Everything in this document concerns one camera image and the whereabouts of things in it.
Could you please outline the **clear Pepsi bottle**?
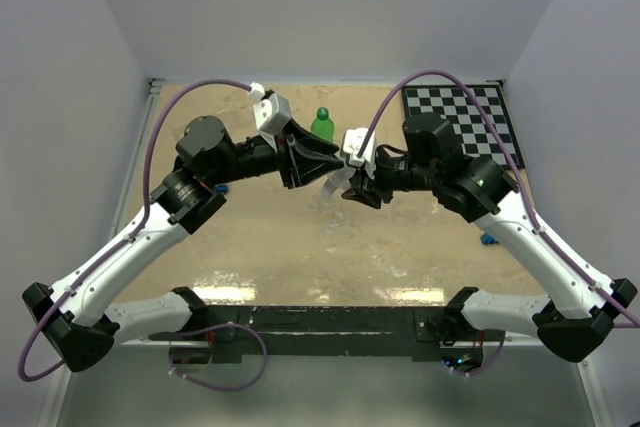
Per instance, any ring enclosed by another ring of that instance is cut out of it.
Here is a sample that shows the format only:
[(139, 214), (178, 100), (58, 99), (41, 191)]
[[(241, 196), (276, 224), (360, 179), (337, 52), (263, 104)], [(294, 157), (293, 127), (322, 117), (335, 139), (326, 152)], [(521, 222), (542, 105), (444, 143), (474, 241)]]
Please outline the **clear Pepsi bottle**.
[(341, 193), (350, 188), (350, 179), (355, 170), (351, 167), (343, 167), (327, 176), (321, 189), (321, 198), (330, 200), (334, 194)]

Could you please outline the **green plastic bottle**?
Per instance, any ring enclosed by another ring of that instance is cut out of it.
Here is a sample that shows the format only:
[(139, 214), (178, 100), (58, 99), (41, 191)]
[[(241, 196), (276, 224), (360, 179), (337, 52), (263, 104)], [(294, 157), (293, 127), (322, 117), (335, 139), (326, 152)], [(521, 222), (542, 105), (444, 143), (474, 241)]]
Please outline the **green plastic bottle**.
[(321, 120), (317, 118), (317, 111), (316, 111), (316, 116), (311, 124), (311, 133), (324, 141), (332, 143), (334, 138), (334, 132), (335, 132), (335, 126), (334, 126), (333, 120), (330, 117), (330, 113), (327, 119)]

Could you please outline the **green bottle cap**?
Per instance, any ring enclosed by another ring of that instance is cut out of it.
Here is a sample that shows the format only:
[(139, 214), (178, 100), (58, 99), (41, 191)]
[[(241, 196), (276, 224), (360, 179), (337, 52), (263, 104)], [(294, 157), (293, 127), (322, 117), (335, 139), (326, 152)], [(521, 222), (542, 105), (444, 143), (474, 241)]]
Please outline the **green bottle cap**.
[(329, 111), (325, 107), (321, 107), (317, 110), (317, 118), (321, 120), (325, 120), (329, 117)]

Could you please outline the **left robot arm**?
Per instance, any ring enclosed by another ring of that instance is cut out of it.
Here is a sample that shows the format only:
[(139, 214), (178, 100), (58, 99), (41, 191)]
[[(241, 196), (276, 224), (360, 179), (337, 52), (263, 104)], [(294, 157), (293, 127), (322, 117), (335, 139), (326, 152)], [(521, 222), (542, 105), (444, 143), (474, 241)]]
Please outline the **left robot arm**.
[(271, 142), (232, 140), (223, 122), (201, 116), (177, 142), (174, 169), (153, 190), (148, 207), (91, 260), (51, 286), (22, 294), (42, 333), (73, 372), (84, 371), (116, 345), (156, 334), (200, 337), (207, 307), (189, 288), (145, 301), (115, 298), (154, 260), (202, 227), (225, 203), (219, 184), (277, 172), (289, 189), (338, 170), (339, 148), (288, 120)]

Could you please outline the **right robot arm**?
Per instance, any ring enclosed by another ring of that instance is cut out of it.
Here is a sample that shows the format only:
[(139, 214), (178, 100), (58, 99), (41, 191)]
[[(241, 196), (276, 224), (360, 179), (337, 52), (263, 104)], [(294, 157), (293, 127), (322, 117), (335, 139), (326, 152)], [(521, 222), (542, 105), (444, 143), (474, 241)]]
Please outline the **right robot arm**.
[(636, 297), (635, 285), (599, 272), (535, 220), (515, 179), (489, 158), (465, 155), (449, 121), (420, 114), (406, 119), (402, 131), (404, 151), (375, 144), (367, 128), (345, 132), (341, 156), (351, 178), (343, 198), (380, 208), (397, 191), (429, 191), (445, 209), (496, 239), (544, 290), (517, 296), (465, 287), (445, 308), (446, 339), (498, 330), (537, 338), (563, 360), (584, 360)]

